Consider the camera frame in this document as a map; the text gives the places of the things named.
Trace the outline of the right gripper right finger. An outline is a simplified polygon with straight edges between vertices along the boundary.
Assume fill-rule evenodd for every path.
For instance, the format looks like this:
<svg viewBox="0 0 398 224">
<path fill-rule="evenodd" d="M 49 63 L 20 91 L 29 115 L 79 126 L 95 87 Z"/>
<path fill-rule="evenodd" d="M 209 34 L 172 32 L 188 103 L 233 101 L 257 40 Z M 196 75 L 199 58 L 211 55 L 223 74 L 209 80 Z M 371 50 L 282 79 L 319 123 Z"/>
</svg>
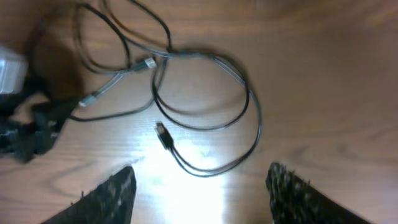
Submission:
<svg viewBox="0 0 398 224">
<path fill-rule="evenodd" d="M 370 224 L 279 162 L 270 165 L 266 187 L 272 221 L 276 224 Z"/>
</svg>

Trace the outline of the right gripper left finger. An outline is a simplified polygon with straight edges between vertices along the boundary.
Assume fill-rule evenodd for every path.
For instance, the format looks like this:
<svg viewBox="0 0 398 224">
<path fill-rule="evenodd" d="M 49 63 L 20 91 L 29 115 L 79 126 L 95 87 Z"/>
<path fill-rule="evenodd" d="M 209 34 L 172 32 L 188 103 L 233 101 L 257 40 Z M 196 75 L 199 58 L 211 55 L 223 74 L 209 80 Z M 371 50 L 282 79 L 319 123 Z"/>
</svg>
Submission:
<svg viewBox="0 0 398 224">
<path fill-rule="evenodd" d="M 125 166 L 44 224 L 130 224 L 136 189 L 134 169 Z"/>
</svg>

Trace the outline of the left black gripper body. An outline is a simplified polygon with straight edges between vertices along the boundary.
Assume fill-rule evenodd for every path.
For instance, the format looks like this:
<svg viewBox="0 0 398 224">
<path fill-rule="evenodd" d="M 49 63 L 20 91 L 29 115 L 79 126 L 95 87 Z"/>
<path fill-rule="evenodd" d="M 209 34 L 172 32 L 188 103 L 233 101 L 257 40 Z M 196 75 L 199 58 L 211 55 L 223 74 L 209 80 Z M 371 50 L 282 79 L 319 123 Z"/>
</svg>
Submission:
<svg viewBox="0 0 398 224">
<path fill-rule="evenodd" d="M 17 107 L 36 93 L 44 94 L 49 100 L 31 106 L 33 121 L 24 124 L 12 119 Z M 1 156 L 12 155 L 25 164 L 51 150 L 77 103 L 76 98 L 54 99 L 40 77 L 27 78 L 16 94 L 2 94 Z"/>
</svg>

